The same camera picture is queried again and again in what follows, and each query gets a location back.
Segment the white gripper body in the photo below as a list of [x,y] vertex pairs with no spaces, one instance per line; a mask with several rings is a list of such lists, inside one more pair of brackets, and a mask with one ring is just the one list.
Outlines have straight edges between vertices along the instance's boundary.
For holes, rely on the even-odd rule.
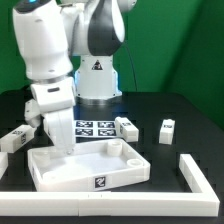
[[25,121],[44,131],[58,150],[74,149],[75,85],[72,77],[55,83],[32,84],[33,98],[25,103]]

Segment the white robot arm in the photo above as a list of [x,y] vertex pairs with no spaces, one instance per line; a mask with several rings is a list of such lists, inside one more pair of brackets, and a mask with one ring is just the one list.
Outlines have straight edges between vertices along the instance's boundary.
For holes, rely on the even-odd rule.
[[58,150],[75,147],[75,100],[121,96],[113,55],[125,40],[122,18],[137,0],[20,0],[13,7],[19,52],[38,115]]

